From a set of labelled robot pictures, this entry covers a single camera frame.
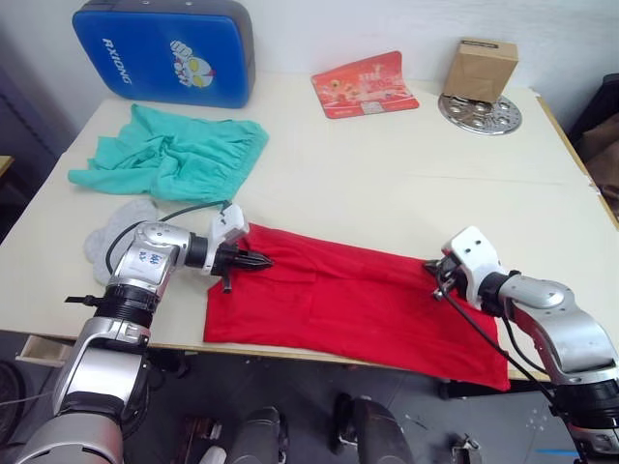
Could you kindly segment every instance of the red t-shirt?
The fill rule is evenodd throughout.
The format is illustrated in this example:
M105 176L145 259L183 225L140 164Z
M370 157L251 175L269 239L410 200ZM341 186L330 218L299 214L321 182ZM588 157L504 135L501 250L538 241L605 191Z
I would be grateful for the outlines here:
M208 292L204 340L307 348L509 388L507 362L446 302L421 259L252 225L239 244L274 261ZM496 341L494 319L460 301Z

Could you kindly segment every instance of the cardboard box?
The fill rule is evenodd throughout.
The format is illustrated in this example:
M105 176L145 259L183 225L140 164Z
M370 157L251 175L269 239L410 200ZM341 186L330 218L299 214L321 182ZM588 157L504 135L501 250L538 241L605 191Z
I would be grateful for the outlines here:
M462 39L443 93L496 102L518 62L515 43Z

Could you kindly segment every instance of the table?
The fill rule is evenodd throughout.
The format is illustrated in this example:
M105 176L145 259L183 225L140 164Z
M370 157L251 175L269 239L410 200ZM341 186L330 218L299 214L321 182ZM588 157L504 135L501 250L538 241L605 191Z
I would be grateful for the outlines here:
M310 77L299 74L259 74L243 109L144 104L264 127L270 140L235 198L249 220L428 259L475 224L506 268L570 285L619 346L619 233L535 92L508 89L522 126L509 135L482 136L443 118L439 85L408 85L420 108L342 120L324 116ZM134 196L76 187L67 171L85 168L98 136L115 136L129 122L131 104L118 98L101 104L0 246L0 329L72 338L92 316L92 308L63 303L69 295L103 293L82 243ZM165 214L187 206L157 203ZM212 214L192 213L174 223L205 233ZM194 270L170 280L151 328L152 346L350 361L308 350L204 343L211 283ZM506 334L500 336L508 346ZM525 354L539 359L526 335L517 331L516 338Z

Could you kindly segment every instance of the black cable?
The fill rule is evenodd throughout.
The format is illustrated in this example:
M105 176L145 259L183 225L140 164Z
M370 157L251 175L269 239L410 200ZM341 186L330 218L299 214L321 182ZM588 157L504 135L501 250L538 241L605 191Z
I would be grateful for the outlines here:
M513 365L518 371L520 371L520 373L522 375L524 375L529 381L533 382L533 384L538 388L538 390L540 392L542 392L542 394L545 396L545 398L548 400L548 402L554 406L554 396L552 396L552 393L550 393L550 391L548 391L548 389L542 385L542 383L536 379L535 377L533 377L524 367L522 367L522 365L520 365L520 363L518 361L516 361L514 358L512 358L510 356L509 353L507 353L506 351L504 351L499 345L498 343L496 343L491 337L490 335L488 335L486 333L486 331L484 331L484 329L482 329L477 322L475 322L473 320L473 318L471 316L469 316L469 314L458 304L458 302L456 300L454 300L452 298L452 296L449 294L449 292L445 289L445 285L443 285L443 281L441 280L441 275L442 275L442 269L440 268L440 266L437 269L437 273L436 273L436 283L438 284L438 289L440 290L441 294L443 295L443 298L445 298L445 300L447 300L447 302L454 307L454 309L460 314L460 316L462 316L464 319L466 319L466 322L468 322L473 329L475 329L475 331L482 336L482 338L492 347L494 348L503 358L505 358L508 362L510 362L511 365Z
M510 324L509 319L506 316L503 316L501 319L503 319L503 324L505 325L505 330L507 331L507 335L509 336L510 341L512 342L512 346L514 347L516 352L520 355L520 357L531 367L547 375L548 373L545 371L543 367L535 364L524 353L522 353L522 350L520 350L520 347L516 343L516 338L514 337L514 331L512 330L512 324Z
M114 274L114 270L112 269L112 263L111 263L112 251L116 248L116 246L118 245L118 242L120 242L121 239L123 237L125 237L125 235L127 235L128 232L130 232L131 230L135 229L136 226L138 224L141 224L142 222L144 222L144 221L141 220L140 222L136 222L136 223L130 225L129 227L127 227L120 234L118 234L118 236L109 245L109 248L107 249L107 253L105 254L105 265L107 266L107 270L109 271L109 273L111 275Z
M199 205L189 206L189 208L185 208L183 210L179 210L175 213L172 213L171 215L167 215L166 217L162 217L161 219L159 219L159 221L166 222L167 220L176 218L177 216L183 215L184 213L189 213L191 211L201 210L204 208L211 208L212 206L223 205L223 207L225 208L229 204L230 202L228 200L218 200L218 201L210 201L208 203L200 203ZM114 249L116 248L118 243L123 239L123 237L125 237L129 232L134 230L137 227L137 225L141 224L142 222L144 221L141 220L140 222L136 222L130 225L129 227L127 227L120 234L118 234L118 236L109 245L109 248L107 249L107 253L105 254L105 265L107 266L107 271L111 275L114 274L114 269L112 268L112 263L111 263L112 251L114 251Z

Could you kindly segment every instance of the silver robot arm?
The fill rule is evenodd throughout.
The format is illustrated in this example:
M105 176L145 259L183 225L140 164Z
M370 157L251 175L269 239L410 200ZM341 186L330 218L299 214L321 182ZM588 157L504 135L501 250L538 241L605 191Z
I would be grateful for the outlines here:
M165 222L143 222L116 267L103 297L69 297L97 308L86 321L52 396L54 418L28 441L17 464L122 464L122 418L144 393L145 352L153 315L172 272L183 266L222 276L232 267L260 270L272 262L235 243L249 232L229 205L208 238Z
M619 358L600 324L576 305L572 290L516 271L506 273L476 227L453 237L443 253L427 268L445 282L446 291L456 288L471 305L507 317L533 338L555 387L551 411L567 425L580 462L617 462Z

